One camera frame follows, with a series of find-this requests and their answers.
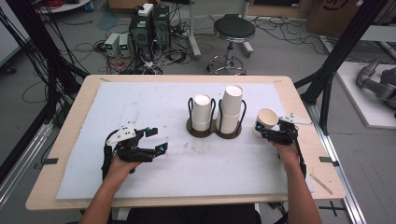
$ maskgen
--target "round stool seat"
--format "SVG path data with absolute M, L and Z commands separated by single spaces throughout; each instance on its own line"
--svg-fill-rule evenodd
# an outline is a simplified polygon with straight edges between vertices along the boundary
M 223 17 L 215 21 L 213 31 L 221 39 L 242 43 L 253 38 L 256 30 L 250 21 L 239 17 Z

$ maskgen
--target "wooden table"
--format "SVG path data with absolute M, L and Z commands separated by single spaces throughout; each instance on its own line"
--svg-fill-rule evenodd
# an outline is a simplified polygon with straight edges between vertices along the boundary
M 59 158 L 56 164 L 45 165 L 27 200 L 29 210 L 79 209 L 88 207 L 91 200 L 57 200 L 56 194 L 61 182 L 68 157 L 75 145 L 82 124 L 91 108 L 97 90 L 103 82 L 207 82 L 207 83 L 273 83 L 285 112 L 298 114 L 308 119 L 300 96 L 288 77 L 218 77 L 218 76 L 99 76 L 87 77 L 78 93 L 49 158 Z M 307 164 L 307 175 L 314 184 L 315 200 L 342 199 L 346 196 L 344 187 L 332 163 L 321 162 L 319 157 L 328 157 L 313 125 L 299 126 L 299 143 Z M 113 202 L 114 207 L 166 206 L 214 203 L 259 203 L 286 201 L 287 195 L 234 195 L 227 197 L 183 197 L 122 199 Z

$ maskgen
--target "white platform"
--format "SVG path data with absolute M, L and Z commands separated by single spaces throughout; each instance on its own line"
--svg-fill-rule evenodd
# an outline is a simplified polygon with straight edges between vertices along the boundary
M 394 117 L 396 111 L 376 98 L 372 91 L 356 85 L 358 73 L 366 65 L 367 63 L 343 63 L 338 69 L 337 76 L 367 127 L 396 129 L 396 118 Z M 382 72 L 393 67 L 395 65 L 380 64 L 375 69 L 372 80 L 379 82 Z
M 103 83 L 72 150 L 57 198 L 92 198 L 102 182 L 105 139 L 128 120 L 136 129 L 159 128 L 157 135 L 143 138 L 140 147 L 168 142 L 169 148 L 154 162 L 139 166 L 117 198 L 285 195 L 287 178 L 277 151 L 252 131 L 260 108 L 283 115 L 275 86 L 239 85 L 247 113 L 241 134 L 225 140 L 214 133 L 195 138 L 186 130 L 190 97 L 207 93 L 218 102 L 225 83 Z

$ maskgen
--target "stack of paper cups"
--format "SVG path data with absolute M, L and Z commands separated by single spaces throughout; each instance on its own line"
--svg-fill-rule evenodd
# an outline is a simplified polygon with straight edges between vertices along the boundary
M 211 110 L 212 104 L 208 95 L 199 94 L 194 97 L 191 112 L 192 128 L 194 130 L 203 132 L 209 129 Z
M 263 108 L 259 110 L 259 113 L 254 122 L 253 133 L 258 137 L 262 137 L 262 134 L 256 131 L 256 123 L 259 122 L 265 129 L 272 129 L 279 121 L 277 114 L 268 108 Z
M 241 112 L 242 96 L 243 91 L 240 86 L 231 85 L 225 89 L 221 104 L 219 105 L 221 111 L 219 109 L 216 120 L 216 127 L 221 133 L 228 134 L 235 132 Z

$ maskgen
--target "gray robotic arm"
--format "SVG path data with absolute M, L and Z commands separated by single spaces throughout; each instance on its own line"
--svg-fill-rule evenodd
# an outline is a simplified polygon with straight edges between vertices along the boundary
M 371 80 L 371 76 L 380 63 L 381 60 L 376 58 L 363 67 L 358 73 L 356 84 L 361 88 L 372 91 L 376 97 L 385 101 L 388 107 L 396 109 L 396 67 L 385 70 L 379 83 Z

